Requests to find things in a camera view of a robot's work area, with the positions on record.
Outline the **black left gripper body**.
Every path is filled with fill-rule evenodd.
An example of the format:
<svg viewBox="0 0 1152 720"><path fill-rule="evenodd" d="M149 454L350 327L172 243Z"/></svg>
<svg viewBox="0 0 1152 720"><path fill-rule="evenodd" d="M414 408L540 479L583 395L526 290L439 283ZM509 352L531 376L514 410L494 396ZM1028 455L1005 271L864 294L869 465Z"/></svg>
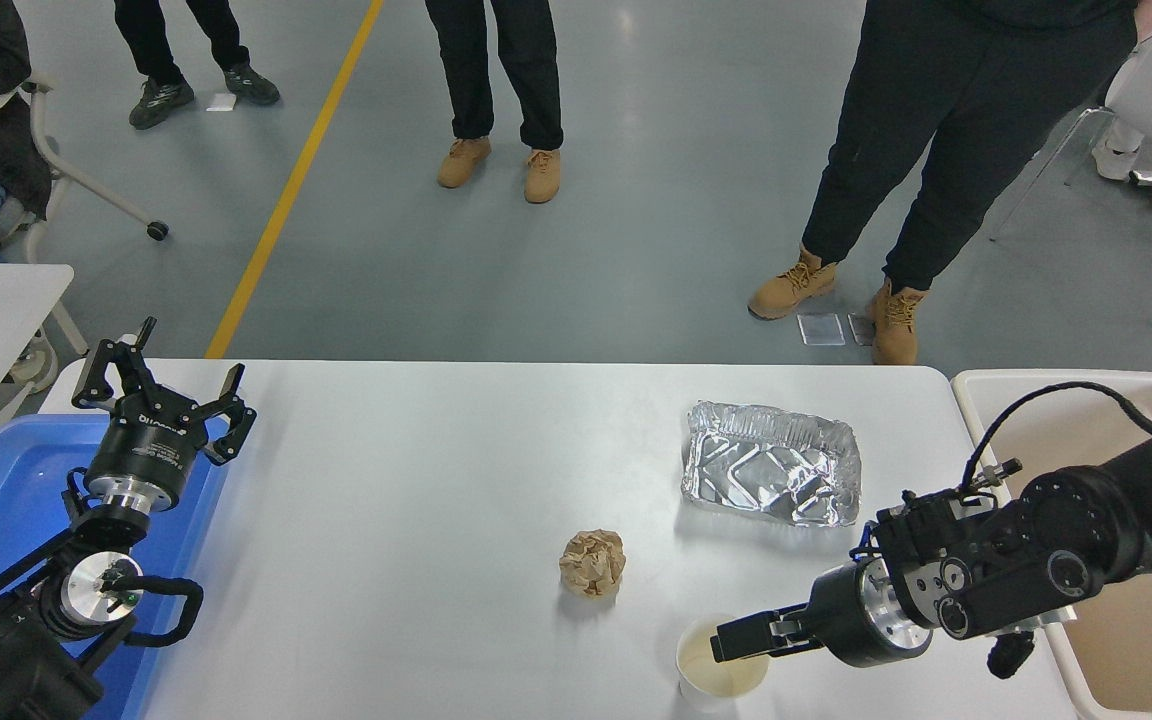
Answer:
<svg viewBox="0 0 1152 720"><path fill-rule="evenodd" d="M179 495L198 450L209 442L205 420L177 420L184 411L162 402L156 414L145 401L120 397L99 450L88 465L86 488L105 495L116 479L151 484L160 495Z"/></svg>

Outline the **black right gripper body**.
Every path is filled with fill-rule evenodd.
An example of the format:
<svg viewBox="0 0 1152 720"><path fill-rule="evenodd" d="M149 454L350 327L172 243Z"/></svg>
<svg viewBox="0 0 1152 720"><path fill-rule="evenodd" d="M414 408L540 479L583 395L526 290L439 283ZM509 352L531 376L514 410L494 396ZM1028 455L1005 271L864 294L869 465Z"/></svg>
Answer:
<svg viewBox="0 0 1152 720"><path fill-rule="evenodd" d="M884 647L861 601L865 571L879 562L849 562L820 575L809 598L808 624L814 639L852 667L882 664Z"/></svg>

